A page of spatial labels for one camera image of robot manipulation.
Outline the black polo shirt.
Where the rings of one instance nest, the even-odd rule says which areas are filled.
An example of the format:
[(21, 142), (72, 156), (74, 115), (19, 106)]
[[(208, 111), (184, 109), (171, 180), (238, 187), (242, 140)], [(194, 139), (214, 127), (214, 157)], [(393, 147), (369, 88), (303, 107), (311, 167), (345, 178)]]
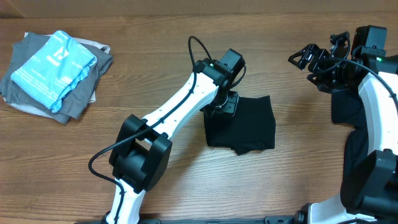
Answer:
[(235, 115), (204, 115), (206, 143), (238, 155), (275, 148), (276, 121), (270, 96), (240, 98)]

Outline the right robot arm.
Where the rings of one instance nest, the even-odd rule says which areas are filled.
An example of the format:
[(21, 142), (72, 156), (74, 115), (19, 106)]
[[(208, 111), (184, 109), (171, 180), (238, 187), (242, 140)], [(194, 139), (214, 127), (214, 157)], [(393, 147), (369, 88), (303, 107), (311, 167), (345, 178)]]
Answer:
[(387, 56), (386, 37), (385, 27), (361, 26), (332, 34), (329, 49), (308, 44), (289, 57), (332, 96), (333, 122), (354, 127), (339, 193), (304, 205), (291, 223), (397, 222), (397, 57)]

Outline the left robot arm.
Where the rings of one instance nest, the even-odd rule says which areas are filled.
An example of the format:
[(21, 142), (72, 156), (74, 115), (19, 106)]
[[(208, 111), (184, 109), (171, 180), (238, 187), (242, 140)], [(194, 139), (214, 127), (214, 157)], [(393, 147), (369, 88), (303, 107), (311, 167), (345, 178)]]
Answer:
[(173, 137), (199, 111), (207, 118), (231, 119), (239, 101), (231, 88), (245, 68), (243, 56), (233, 49), (220, 60), (199, 60), (196, 72), (160, 108), (143, 118), (132, 114), (124, 120), (109, 157), (118, 186), (102, 223), (138, 223), (145, 193), (167, 168)]

